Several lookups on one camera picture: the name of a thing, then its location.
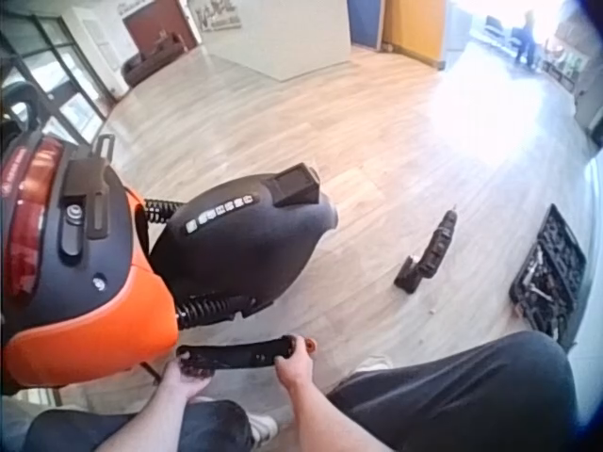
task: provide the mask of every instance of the person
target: person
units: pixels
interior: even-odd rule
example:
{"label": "person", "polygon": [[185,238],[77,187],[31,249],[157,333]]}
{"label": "person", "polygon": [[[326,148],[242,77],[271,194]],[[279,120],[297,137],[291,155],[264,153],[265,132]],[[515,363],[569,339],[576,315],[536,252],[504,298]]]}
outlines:
{"label": "person", "polygon": [[534,40],[535,21],[534,11],[530,10],[526,12],[526,23],[522,29],[521,43],[519,44],[517,57],[515,58],[515,62],[519,64],[521,63],[521,57],[526,54],[526,63],[529,68],[532,68],[534,65],[534,53],[536,51],[536,41]]}
{"label": "person", "polygon": [[[302,338],[275,367],[303,452],[555,451],[570,444],[576,429],[569,363],[539,332],[410,367],[374,357],[328,395],[313,382]],[[45,412],[29,429],[24,450],[64,450],[67,444],[69,450],[101,452],[251,450],[253,426],[237,404],[187,405],[206,384],[171,363],[137,416]],[[273,436],[269,430],[263,440]]]}

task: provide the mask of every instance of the hand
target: hand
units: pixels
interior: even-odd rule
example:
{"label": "hand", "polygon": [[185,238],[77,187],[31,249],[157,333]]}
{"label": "hand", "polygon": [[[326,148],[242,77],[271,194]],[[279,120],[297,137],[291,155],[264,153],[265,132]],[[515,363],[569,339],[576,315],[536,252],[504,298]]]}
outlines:
{"label": "hand", "polygon": [[175,358],[166,365],[159,389],[163,388],[174,396],[181,396],[186,402],[189,402],[198,396],[210,381],[211,375],[207,375],[207,373],[200,373],[197,376],[184,373],[180,358]]}
{"label": "hand", "polygon": [[276,376],[288,392],[300,386],[312,384],[314,362],[308,355],[305,340],[300,336],[295,337],[293,355],[288,360],[282,356],[276,357],[274,366],[276,367]]}

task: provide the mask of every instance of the brown sofa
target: brown sofa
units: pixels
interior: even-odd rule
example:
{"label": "brown sofa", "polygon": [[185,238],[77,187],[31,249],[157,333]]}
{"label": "brown sofa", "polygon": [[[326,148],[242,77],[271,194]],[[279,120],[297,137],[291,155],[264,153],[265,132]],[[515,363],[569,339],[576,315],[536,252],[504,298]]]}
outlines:
{"label": "brown sofa", "polygon": [[123,79],[133,88],[164,66],[172,63],[184,52],[185,46],[180,37],[171,33],[159,40],[152,52],[136,54],[123,63]]}

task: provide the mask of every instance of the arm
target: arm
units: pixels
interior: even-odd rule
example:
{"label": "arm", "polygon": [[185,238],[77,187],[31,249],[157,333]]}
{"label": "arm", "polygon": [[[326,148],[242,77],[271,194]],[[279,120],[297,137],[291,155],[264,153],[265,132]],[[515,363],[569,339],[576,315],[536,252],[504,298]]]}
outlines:
{"label": "arm", "polygon": [[209,381],[184,375],[178,360],[171,361],[149,403],[96,450],[176,452],[185,407]]}
{"label": "arm", "polygon": [[276,373],[293,405],[303,452],[387,452],[370,433],[338,410],[312,381],[312,359],[303,338],[288,360],[277,358]]}

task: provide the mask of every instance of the black drill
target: black drill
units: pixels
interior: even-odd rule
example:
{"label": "black drill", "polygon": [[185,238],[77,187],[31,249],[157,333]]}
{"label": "black drill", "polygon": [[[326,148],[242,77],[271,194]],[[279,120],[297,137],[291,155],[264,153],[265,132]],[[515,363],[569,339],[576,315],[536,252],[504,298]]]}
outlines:
{"label": "black drill", "polygon": [[397,287],[407,294],[413,294],[423,278],[433,278],[452,242],[457,217],[454,210],[448,210],[433,232],[432,240],[421,259],[418,260],[416,256],[406,258],[406,262],[394,280]]}

